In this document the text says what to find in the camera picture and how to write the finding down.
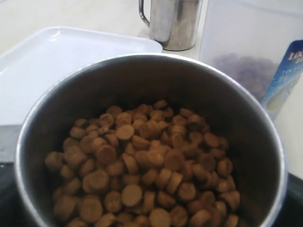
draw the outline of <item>plastic container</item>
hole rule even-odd
[[[303,0],[209,0],[199,60],[259,101],[288,46],[303,39]]]

